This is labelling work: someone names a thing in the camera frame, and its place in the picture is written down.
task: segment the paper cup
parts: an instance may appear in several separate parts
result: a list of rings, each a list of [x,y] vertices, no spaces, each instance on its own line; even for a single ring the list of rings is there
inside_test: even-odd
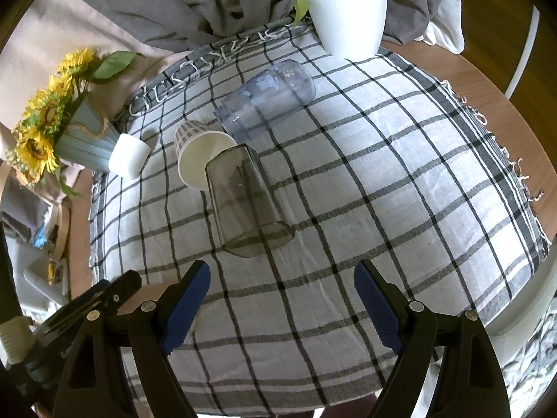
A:
[[[137,179],[151,148],[147,143],[135,136],[122,133],[114,146],[108,161],[111,172],[126,179]]]
[[[174,135],[180,179],[188,187],[208,191],[205,166],[212,158],[236,144],[230,135],[212,130],[207,124],[184,122]]]

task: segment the clear plastic cup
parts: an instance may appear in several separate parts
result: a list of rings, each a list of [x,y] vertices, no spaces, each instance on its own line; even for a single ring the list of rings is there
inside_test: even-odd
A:
[[[294,238],[257,154],[247,145],[222,151],[205,169],[223,249],[254,257]]]
[[[240,144],[300,111],[315,98],[313,79],[303,66],[286,60],[275,64],[229,94],[215,116]]]

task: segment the rope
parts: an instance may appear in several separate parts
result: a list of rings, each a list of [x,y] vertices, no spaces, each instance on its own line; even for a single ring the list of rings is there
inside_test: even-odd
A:
[[[99,108],[98,106],[96,106],[93,102],[93,99],[91,98],[91,96],[88,96],[89,98],[89,102],[91,102],[92,107],[97,111],[97,113],[99,114],[99,116],[102,119],[102,128],[101,130],[99,130],[98,132],[94,132],[93,130],[91,130],[89,127],[87,127],[85,124],[82,124],[81,122],[74,122],[72,124],[68,125],[68,129],[77,129],[77,130],[81,130],[82,132],[86,133],[88,136],[92,137],[92,138],[102,138],[107,134],[107,130],[108,127],[110,125],[110,121],[108,120],[107,114],[105,113],[105,111],[102,108]]]

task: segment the white fabric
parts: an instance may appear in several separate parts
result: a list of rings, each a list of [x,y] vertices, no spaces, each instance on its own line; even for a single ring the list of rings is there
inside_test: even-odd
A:
[[[557,375],[557,297],[542,317],[534,335],[503,368],[511,417],[528,415]]]
[[[451,53],[461,53],[464,50],[461,17],[461,0],[441,0],[437,14],[427,25],[424,35],[416,40],[430,46],[438,44]]]

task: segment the checkered cloth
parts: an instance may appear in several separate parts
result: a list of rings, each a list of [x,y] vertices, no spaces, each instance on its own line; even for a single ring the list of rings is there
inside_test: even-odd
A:
[[[252,147],[296,237],[239,258],[222,251],[208,194],[180,182],[173,136],[186,119],[216,127],[222,98],[287,58],[313,76],[316,99]],[[130,112],[123,129],[152,153],[139,180],[99,178],[94,268],[155,283],[179,280],[194,259],[211,266],[196,329],[169,357],[198,413],[274,416],[381,388],[395,356],[355,291],[362,258],[408,298],[487,323],[547,252],[494,135],[447,83],[385,49],[351,63],[328,56],[311,25],[275,26],[191,54]]]

